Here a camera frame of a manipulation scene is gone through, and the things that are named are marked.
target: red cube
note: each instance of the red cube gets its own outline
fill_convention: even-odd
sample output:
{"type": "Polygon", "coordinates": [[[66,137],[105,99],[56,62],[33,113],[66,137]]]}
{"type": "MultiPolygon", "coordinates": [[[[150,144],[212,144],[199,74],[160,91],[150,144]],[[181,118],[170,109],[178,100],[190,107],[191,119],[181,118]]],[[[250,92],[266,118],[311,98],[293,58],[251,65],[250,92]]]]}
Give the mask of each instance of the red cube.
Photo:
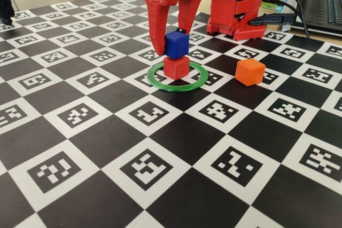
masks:
{"type": "Polygon", "coordinates": [[[189,57],[183,56],[177,60],[165,57],[164,74],[170,78],[173,78],[174,80],[180,80],[189,74],[189,65],[189,57]]]}

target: green ring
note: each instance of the green ring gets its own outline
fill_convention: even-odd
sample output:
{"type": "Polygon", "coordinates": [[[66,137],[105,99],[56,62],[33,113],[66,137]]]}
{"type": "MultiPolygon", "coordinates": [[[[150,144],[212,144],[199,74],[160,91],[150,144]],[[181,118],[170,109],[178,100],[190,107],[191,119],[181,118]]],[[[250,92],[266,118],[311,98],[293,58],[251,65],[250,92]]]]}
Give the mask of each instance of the green ring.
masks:
{"type": "Polygon", "coordinates": [[[202,85],[204,85],[204,83],[207,82],[207,80],[209,78],[208,71],[205,68],[203,68],[201,65],[195,64],[194,62],[191,61],[190,67],[198,70],[199,74],[201,75],[201,77],[198,81],[196,81],[195,83],[192,83],[190,85],[180,85],[180,86],[166,85],[166,84],[160,83],[154,77],[155,73],[163,67],[164,67],[163,62],[152,66],[149,69],[149,71],[147,72],[147,81],[151,85],[153,85],[154,87],[161,89],[161,90],[169,91],[169,92],[187,92],[187,91],[197,89],[197,88],[201,87],[202,85]]]}

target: laptop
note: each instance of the laptop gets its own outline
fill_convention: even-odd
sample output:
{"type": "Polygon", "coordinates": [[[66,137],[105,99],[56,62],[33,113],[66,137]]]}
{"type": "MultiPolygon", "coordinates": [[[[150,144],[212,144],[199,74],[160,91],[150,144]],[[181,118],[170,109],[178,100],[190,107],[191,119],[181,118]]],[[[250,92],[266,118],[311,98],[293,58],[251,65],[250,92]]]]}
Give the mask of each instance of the laptop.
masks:
{"type": "MultiPolygon", "coordinates": [[[[342,36],[342,0],[299,0],[309,30],[342,36]]],[[[303,29],[297,18],[293,28],[303,29]]]]}

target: orange cube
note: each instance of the orange cube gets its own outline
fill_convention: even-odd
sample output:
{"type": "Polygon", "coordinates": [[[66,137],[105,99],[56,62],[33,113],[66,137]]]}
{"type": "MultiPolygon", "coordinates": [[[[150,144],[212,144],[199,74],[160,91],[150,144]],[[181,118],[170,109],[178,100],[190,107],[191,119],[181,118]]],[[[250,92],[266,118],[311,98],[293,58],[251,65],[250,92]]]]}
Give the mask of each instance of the orange cube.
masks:
{"type": "Polygon", "coordinates": [[[246,59],[237,63],[235,79],[249,87],[262,82],[265,64],[254,60],[246,59]]]}

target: black object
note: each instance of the black object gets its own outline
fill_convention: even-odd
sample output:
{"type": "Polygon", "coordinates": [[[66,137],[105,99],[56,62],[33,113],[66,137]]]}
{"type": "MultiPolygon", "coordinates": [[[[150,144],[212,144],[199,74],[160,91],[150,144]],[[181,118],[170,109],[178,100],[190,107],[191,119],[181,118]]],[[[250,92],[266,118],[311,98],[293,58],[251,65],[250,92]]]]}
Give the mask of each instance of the black object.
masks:
{"type": "Polygon", "coordinates": [[[264,14],[261,17],[250,21],[249,25],[293,25],[296,21],[297,15],[294,13],[273,13],[264,14]]]}
{"type": "Polygon", "coordinates": [[[0,0],[0,19],[3,24],[12,24],[11,17],[14,17],[14,9],[11,0],[0,0]]]}

